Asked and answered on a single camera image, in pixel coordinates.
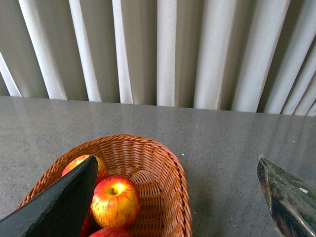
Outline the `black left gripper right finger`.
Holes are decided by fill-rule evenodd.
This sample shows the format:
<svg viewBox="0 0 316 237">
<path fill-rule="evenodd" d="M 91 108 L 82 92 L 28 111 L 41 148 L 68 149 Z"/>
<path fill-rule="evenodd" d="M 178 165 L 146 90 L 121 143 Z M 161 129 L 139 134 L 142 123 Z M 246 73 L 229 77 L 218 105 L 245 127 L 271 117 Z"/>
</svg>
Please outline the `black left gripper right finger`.
<svg viewBox="0 0 316 237">
<path fill-rule="evenodd" d="M 257 175 L 280 237 L 316 235 L 316 185 L 286 172 L 263 155 Z"/>
</svg>

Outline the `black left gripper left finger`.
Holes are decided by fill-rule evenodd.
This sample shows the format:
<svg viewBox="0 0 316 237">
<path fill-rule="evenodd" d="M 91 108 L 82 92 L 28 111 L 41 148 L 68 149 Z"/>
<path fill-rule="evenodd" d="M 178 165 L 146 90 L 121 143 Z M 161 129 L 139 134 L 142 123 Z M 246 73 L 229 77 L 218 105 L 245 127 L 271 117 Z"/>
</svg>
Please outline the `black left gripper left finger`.
<svg viewBox="0 0 316 237">
<path fill-rule="evenodd" d="M 98 162 L 76 166 L 0 222 L 2 237 L 78 237 L 90 208 Z"/>
</svg>

